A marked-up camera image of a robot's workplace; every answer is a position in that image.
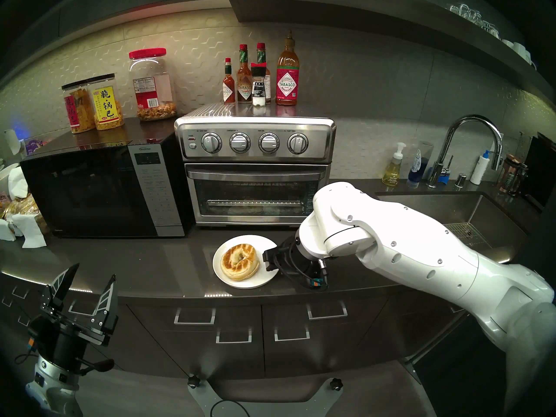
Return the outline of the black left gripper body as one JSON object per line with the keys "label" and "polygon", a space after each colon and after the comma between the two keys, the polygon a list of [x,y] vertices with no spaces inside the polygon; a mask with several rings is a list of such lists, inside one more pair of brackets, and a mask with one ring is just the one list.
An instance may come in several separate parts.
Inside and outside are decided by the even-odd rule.
{"label": "black left gripper body", "polygon": [[30,348],[49,364],[80,376],[112,370],[112,359],[90,362],[84,358],[89,344],[107,346],[112,336],[92,330],[90,322],[83,325],[62,313],[44,313],[31,319],[27,330]]}

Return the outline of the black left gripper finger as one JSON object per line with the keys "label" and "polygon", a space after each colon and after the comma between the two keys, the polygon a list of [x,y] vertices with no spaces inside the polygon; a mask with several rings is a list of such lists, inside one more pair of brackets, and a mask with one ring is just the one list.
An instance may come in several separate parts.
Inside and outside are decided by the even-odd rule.
{"label": "black left gripper finger", "polygon": [[117,308],[117,279],[116,275],[112,275],[91,315],[90,328],[104,335],[112,335],[118,322]]}
{"label": "black left gripper finger", "polygon": [[76,263],[61,272],[51,284],[47,284],[41,295],[41,310],[45,313],[61,313],[63,301],[72,285],[75,274],[79,268]]}

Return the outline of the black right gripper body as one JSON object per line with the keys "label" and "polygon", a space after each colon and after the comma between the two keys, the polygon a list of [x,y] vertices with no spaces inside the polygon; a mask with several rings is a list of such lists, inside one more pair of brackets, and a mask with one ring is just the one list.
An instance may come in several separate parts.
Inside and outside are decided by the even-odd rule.
{"label": "black right gripper body", "polygon": [[301,254],[298,238],[287,238],[279,247],[280,272],[302,287],[327,287],[327,266],[324,260],[310,260]]}

